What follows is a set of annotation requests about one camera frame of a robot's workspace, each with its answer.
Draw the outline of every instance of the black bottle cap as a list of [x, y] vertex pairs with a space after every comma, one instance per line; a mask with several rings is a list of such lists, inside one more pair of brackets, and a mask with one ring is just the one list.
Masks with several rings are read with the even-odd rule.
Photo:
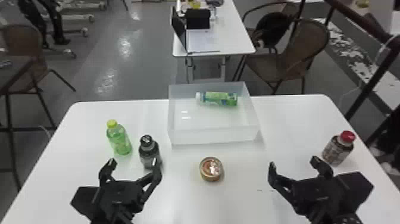
[[140, 138], [140, 145], [143, 147], [148, 147], [153, 143], [153, 139], [150, 135], [144, 135]]

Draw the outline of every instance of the bottle in water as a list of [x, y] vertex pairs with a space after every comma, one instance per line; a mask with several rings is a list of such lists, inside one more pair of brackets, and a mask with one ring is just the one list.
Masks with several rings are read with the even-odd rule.
[[107, 128], [107, 138], [115, 153], [128, 155], [132, 151], [132, 145], [130, 144], [125, 128], [115, 120], [109, 120]]

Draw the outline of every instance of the black bag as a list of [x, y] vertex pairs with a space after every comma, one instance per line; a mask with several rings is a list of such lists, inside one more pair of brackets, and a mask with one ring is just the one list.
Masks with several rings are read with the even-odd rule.
[[264, 42], [265, 47], [275, 46], [289, 29], [293, 17], [280, 12], [268, 13], [263, 16], [255, 28], [255, 32], [262, 30], [262, 35], [257, 39]]
[[211, 12], [207, 9], [187, 9], [185, 13], [188, 30], [208, 30], [210, 28]]

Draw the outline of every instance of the bottle label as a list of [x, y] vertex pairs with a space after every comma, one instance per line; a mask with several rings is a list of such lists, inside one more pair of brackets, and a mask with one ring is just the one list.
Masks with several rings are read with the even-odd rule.
[[238, 96], [228, 92], [206, 92], [204, 95], [204, 101], [219, 105], [236, 105], [238, 102]]
[[331, 140], [322, 152], [324, 160], [331, 165], [339, 165], [350, 154], [350, 151], [344, 151], [341, 147]]

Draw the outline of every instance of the green bottle cap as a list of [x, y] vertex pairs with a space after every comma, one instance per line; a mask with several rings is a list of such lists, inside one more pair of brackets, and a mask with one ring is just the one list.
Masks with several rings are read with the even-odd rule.
[[108, 128], [116, 127], [116, 125], [117, 125], [117, 121], [116, 121], [116, 120], [109, 120], [109, 121], [107, 121], [107, 127], [108, 127]]

